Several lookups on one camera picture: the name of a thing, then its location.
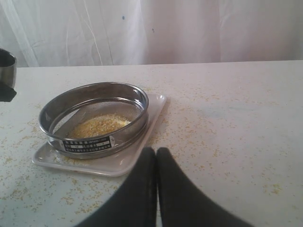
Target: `black object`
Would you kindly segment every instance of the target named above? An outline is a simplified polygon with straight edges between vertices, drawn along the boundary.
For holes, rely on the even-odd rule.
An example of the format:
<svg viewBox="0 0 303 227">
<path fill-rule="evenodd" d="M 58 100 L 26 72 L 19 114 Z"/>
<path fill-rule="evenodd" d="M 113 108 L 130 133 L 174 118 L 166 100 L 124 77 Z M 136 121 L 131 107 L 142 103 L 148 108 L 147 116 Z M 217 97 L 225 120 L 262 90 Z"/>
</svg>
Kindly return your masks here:
<svg viewBox="0 0 303 227">
<path fill-rule="evenodd" d="M 157 163 L 163 227 L 251 227 L 204 195 L 167 148 L 157 151 Z"/>
<path fill-rule="evenodd" d="M 17 92 L 6 84 L 0 82 L 0 102 L 10 102 Z"/>
<path fill-rule="evenodd" d="M 144 148 L 116 193 L 77 227 L 155 227 L 156 211 L 156 155 Z"/>
</svg>

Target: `stainless steel sieve rim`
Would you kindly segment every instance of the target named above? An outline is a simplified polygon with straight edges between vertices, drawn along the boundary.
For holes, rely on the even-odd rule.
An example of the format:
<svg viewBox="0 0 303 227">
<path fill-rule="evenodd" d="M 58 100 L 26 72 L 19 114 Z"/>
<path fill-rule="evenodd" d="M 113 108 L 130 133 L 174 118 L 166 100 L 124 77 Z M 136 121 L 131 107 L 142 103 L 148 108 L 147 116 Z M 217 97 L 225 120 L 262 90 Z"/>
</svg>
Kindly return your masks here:
<svg viewBox="0 0 303 227">
<path fill-rule="evenodd" d="M 122 127 L 121 129 L 118 129 L 118 130 L 115 130 L 113 132 L 110 132 L 108 134 L 105 134 L 105 135 L 99 135 L 99 136 L 94 136 L 94 137 L 87 137 L 87 138 L 79 138 L 79 139 L 72 139 L 72 138 L 67 138 L 67 137 L 62 137 L 62 136 L 58 136 L 58 135 L 54 135 L 53 133 L 49 132 L 49 129 L 45 129 L 44 126 L 42 125 L 41 123 L 41 119 L 42 119 L 42 115 L 45 113 L 45 110 L 48 108 L 49 104 L 53 103 L 53 102 L 56 102 L 58 99 L 64 97 L 65 95 L 69 94 L 70 92 L 73 92 L 73 91 L 77 91 L 77 90 L 80 90 L 80 89 L 83 89 L 85 87 L 90 87 L 90 86 L 94 86 L 94 85 L 99 85 L 99 84 L 116 84 L 116 85 L 125 85 L 125 86 L 129 86 L 129 87 L 132 87 L 133 89 L 136 89 L 138 90 L 144 97 L 145 99 L 145 102 L 146 102 L 146 106 L 143 108 L 143 110 L 141 111 L 141 113 L 139 114 L 139 116 L 134 119 L 133 121 L 131 121 L 128 125 Z M 130 128 L 131 126 L 133 126 L 137 121 L 139 121 L 141 119 L 142 116 L 144 116 L 146 113 L 147 113 L 147 108 L 148 108 L 148 105 L 149 105 L 149 99 L 148 99 L 148 96 L 147 94 L 139 87 L 135 86 L 135 85 L 132 85 L 132 84 L 128 84 L 128 83 L 123 83 L 123 82 L 100 82 L 100 83 L 93 83 L 93 84 L 88 84 L 88 85 L 84 85 L 84 86 L 80 86 L 80 87 L 76 87 L 76 88 L 73 88 L 71 90 L 68 90 L 66 92 L 63 92 L 62 94 L 58 95 L 57 97 L 53 98 L 51 101 L 49 101 L 41 110 L 40 114 L 39 114 L 39 127 L 40 129 L 49 137 L 53 138 L 53 139 L 57 139 L 57 140 L 68 140 L 68 141 L 87 141 L 87 140 L 96 140 L 96 139 L 99 139 L 100 137 L 106 137 L 106 136 L 110 136 L 110 135 L 113 135 L 117 132 L 120 132 L 120 131 L 124 131 L 128 128 Z"/>
</svg>

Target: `sieve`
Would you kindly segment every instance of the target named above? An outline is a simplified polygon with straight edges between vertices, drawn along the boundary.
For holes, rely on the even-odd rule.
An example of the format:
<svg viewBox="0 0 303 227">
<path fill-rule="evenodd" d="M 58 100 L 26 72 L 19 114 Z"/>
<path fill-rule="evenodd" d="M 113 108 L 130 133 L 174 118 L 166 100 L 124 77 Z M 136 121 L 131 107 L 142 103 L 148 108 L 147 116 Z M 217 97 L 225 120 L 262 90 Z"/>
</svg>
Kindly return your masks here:
<svg viewBox="0 0 303 227">
<path fill-rule="evenodd" d="M 79 159 L 112 155 L 131 145 L 148 123 L 146 93 L 130 84 L 102 82 L 81 86 L 57 96 L 41 110 L 40 129 L 60 154 Z M 130 123 L 116 131 L 89 138 L 69 138 L 80 123 L 105 114 L 120 115 Z"/>
</svg>

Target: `white tray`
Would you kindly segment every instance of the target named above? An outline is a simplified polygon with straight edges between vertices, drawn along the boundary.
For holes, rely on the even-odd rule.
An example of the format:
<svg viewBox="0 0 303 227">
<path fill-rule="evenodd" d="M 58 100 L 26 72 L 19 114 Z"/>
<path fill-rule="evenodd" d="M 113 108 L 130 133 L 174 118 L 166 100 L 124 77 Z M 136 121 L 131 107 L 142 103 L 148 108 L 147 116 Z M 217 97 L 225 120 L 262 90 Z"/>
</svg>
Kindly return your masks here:
<svg viewBox="0 0 303 227">
<path fill-rule="evenodd" d="M 155 94 L 148 94 L 148 98 L 150 101 L 147 109 L 149 114 L 149 122 L 146 130 L 134 144 L 126 149 L 108 157 L 79 160 L 62 156 L 52 146 L 45 143 L 33 155 L 33 163 L 38 166 L 102 176 L 114 177 L 126 174 L 135 165 L 167 100 L 164 95 Z"/>
</svg>

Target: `grain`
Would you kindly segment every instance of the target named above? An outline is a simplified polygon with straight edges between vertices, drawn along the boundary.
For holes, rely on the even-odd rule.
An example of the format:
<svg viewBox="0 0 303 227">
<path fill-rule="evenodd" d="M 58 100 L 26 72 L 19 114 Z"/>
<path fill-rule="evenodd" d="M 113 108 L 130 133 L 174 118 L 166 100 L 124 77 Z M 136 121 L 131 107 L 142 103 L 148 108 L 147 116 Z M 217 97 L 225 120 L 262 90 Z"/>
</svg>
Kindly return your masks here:
<svg viewBox="0 0 303 227">
<path fill-rule="evenodd" d="M 70 132 L 69 137 L 78 139 L 105 135 L 129 123 L 129 120 L 118 114 L 106 114 L 80 123 Z"/>
</svg>

